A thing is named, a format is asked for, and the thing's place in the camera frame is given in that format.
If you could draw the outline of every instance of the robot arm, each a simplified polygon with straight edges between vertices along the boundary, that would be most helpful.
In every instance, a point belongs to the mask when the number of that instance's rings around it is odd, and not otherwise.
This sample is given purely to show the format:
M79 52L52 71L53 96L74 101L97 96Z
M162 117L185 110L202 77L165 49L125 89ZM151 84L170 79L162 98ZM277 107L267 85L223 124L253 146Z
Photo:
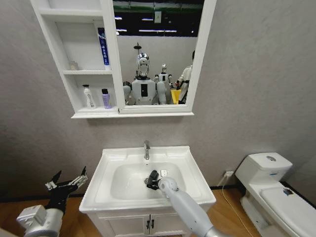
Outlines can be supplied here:
M16 218L20 225L26 229L24 237L59 236L69 194L81 187L88 179L85 167L81 175L74 180L57 183L60 174L61 171L45 184L51 193L48 205L25 208Z
M123 82L123 90L124 90L125 104L128 105L128 99L129 99L130 93L132 91L132 84L129 83L128 81L124 81Z
M166 87L163 81L159 81L156 84L157 86L157 94L158 94L158 98L159 98L159 104L161 105L165 105L167 102L166 99Z
M179 190L176 181L171 177L158 178L157 171L153 171L147 180L147 187L160 189L170 198L175 211L179 214L186 226L198 237L227 237L210 222L204 210L186 192Z
M181 76L179 77L179 79L177 79L175 85L177 86L177 90L179 90L183 84L184 81L184 74L185 74L185 70L183 71L183 73L181 74Z

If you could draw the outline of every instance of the person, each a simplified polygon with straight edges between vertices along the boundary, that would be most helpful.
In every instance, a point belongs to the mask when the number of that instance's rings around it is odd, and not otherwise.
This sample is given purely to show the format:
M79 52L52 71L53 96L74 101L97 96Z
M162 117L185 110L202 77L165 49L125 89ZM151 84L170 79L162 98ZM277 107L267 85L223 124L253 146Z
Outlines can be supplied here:
M194 54L195 54L195 50L192 53L192 63L194 61ZM189 82L190 82L190 78L191 78L191 72L192 72L192 65L186 67L183 70L182 75L176 81L175 85L177 86L177 90L181 89L181 93L179 95L179 102L178 102L179 105L186 103Z

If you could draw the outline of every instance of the purple bottle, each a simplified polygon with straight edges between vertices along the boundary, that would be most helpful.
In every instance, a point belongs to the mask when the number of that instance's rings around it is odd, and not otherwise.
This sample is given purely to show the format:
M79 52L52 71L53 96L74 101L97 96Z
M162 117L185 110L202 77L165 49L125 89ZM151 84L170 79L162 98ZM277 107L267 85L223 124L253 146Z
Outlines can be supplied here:
M111 108L110 95L107 89L102 89L102 97L103 97L104 108L110 109Z

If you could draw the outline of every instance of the sink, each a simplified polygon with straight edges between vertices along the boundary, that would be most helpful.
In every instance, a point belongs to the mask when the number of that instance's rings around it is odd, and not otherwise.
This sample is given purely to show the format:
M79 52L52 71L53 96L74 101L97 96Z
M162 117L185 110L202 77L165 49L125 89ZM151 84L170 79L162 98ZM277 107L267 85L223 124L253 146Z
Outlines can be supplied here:
M188 146L151 147L149 153L150 159L145 160L143 147L104 149L80 211L170 207L169 199L160 190L148 189L144 183L153 170L167 170L167 176L174 178L178 187L198 204L215 203Z
M162 192L149 189L144 184L153 170L158 172L162 169L167 170L168 176L177 180L178 187L185 191L185 184L178 166L170 162L152 162L148 165L143 163L124 164L114 172L111 185L111 195L117 199L137 199L146 200L153 198L164 198Z

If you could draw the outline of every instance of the cable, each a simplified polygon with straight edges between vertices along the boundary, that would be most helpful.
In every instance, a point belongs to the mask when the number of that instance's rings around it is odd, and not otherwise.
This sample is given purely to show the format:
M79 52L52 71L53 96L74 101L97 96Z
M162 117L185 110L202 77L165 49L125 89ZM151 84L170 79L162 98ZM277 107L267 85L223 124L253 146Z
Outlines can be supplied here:
M222 182L225 180L225 178L228 178L227 176L223 176L223 178L218 182L217 186L220 186Z
M225 194L224 194L224 186L226 185L226 183L227 183L229 177L226 177L226 178L227 178L227 179L225 180L225 183L224 183L224 185L223 185L223 187L222 187L222 194L223 194L223 197L224 197L224 199L226 200L226 202L229 204L229 206L231 206L232 210L233 210L234 213L237 215L238 219L240 220L240 222L242 223L242 225L245 227L245 229L247 230L247 232L249 233L249 235L250 235L251 237L254 237L254 236L252 235L252 233L248 230L248 228L246 227L246 225L244 224L244 222L241 220L240 216L239 216L238 213L235 211L235 209L233 208L233 206L231 205L231 203L230 203L230 202L227 200L227 198L225 197Z

